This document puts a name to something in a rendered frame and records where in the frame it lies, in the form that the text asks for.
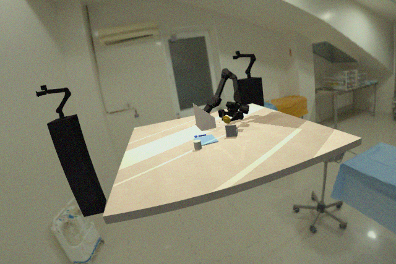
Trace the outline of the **light blue flat mat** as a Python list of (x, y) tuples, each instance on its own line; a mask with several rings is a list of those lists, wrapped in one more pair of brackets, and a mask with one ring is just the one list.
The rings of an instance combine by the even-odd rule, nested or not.
[(218, 142), (218, 140), (212, 134), (202, 136), (202, 137), (197, 137), (197, 138), (194, 138), (194, 140), (200, 140), (202, 146)]

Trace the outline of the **yellow plate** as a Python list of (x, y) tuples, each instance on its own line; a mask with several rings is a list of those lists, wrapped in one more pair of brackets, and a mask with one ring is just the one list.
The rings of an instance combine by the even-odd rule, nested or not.
[(225, 122), (226, 124), (229, 124), (229, 123), (231, 123), (231, 118), (228, 117), (228, 116), (224, 116), (223, 117), (223, 122)]

